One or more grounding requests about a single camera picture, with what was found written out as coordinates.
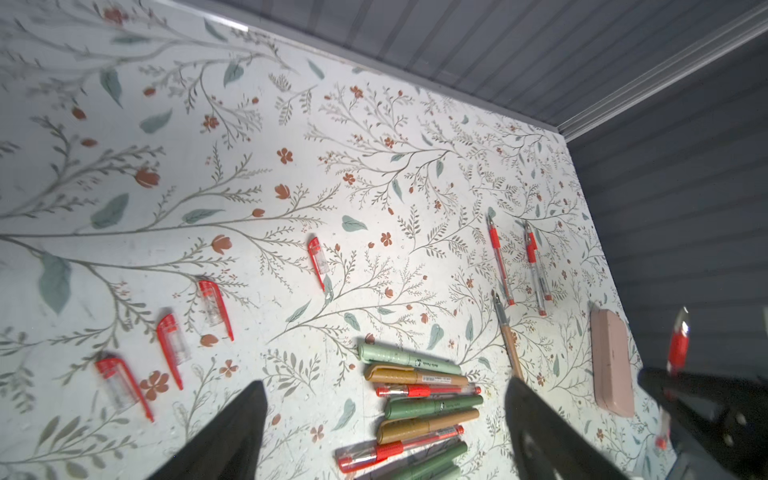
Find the light green pen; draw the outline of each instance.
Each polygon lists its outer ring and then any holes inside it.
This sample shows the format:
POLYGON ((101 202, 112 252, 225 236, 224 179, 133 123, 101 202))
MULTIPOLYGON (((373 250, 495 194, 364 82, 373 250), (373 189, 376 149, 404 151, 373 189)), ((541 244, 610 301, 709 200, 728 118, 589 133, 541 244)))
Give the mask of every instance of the light green pen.
POLYGON ((357 353, 365 363, 384 362, 397 365, 407 365, 418 369, 432 370, 433 372, 461 375, 462 369, 458 365, 448 363, 445 360, 433 359, 419 353, 408 353, 389 346, 369 345, 363 341, 357 346, 357 353))

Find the olive green pen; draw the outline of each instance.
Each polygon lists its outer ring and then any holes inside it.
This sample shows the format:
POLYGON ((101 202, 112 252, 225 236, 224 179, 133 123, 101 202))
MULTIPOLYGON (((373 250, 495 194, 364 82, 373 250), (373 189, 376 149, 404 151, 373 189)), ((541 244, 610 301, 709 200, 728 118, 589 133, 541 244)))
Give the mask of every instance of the olive green pen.
POLYGON ((390 399, 384 408, 387 420, 412 419, 422 415, 452 412, 482 405, 480 395, 458 396, 450 399, 390 399))
POLYGON ((467 444, 459 442, 443 453, 433 455, 413 465, 399 468, 387 475, 386 480, 423 480, 429 478, 432 473, 440 472, 453 459, 467 452, 467 444))

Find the orange flower pattern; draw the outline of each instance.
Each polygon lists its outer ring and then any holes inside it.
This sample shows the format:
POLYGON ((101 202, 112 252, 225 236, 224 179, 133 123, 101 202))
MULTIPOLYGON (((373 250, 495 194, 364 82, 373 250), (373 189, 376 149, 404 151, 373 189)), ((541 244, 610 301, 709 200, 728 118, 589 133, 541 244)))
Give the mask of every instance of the orange flower pattern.
POLYGON ((168 391, 168 374, 163 373, 161 375, 159 370, 155 370, 149 375, 148 380, 141 380, 139 386, 147 390, 144 393, 144 397, 153 402, 157 398, 157 394, 168 391))

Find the red gel pen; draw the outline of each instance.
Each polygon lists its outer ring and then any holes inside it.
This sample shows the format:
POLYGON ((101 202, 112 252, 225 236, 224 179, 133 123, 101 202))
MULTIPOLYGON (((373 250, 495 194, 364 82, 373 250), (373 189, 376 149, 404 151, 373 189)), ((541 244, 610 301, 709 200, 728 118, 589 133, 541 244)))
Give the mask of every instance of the red gel pen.
POLYGON ((490 217, 488 217, 488 233, 491 234, 493 254, 496 256, 498 269, 502 274, 502 286, 504 287, 504 295, 507 297, 507 302, 509 305, 515 305, 515 299, 512 297, 512 292, 509 290, 509 278, 507 278, 507 270, 504 268, 504 260, 502 259, 502 242, 498 239, 496 226, 493 223, 493 219, 490 217))

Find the brown pen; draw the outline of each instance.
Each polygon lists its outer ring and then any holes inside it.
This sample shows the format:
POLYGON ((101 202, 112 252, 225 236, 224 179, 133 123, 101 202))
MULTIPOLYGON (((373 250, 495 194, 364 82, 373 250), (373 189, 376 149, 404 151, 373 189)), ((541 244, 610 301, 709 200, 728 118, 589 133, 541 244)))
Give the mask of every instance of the brown pen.
POLYGON ((445 415, 418 417, 417 419, 385 420, 379 425, 376 441, 381 445, 414 439, 435 430, 477 419, 479 416, 480 412, 477 409, 470 409, 445 415))
POLYGON ((449 373, 426 372, 414 369, 412 366, 392 365, 389 363, 374 363, 366 370, 366 380, 377 383, 414 383, 423 385, 457 385, 469 384, 467 377, 449 373))

